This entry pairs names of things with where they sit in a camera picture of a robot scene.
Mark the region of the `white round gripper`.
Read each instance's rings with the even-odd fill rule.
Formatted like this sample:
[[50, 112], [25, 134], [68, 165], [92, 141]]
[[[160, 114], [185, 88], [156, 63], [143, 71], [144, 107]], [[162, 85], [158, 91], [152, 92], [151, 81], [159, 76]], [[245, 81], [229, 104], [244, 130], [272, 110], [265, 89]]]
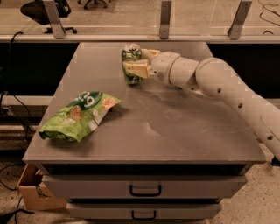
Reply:
[[123, 68], [129, 74], [149, 78], [153, 72], [156, 81], [165, 85], [170, 84], [170, 71], [180, 57], [175, 52], [160, 52], [155, 49], [142, 49], [142, 59], [136, 61], [124, 61]]

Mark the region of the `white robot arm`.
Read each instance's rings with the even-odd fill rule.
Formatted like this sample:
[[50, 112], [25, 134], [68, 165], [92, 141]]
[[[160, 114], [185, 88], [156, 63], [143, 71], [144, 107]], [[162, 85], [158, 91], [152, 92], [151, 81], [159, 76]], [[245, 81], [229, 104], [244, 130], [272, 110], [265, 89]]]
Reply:
[[152, 77], [226, 103], [280, 160], [280, 109], [248, 87], [224, 60], [210, 57], [197, 61], [132, 44], [122, 50], [122, 70], [129, 84]]

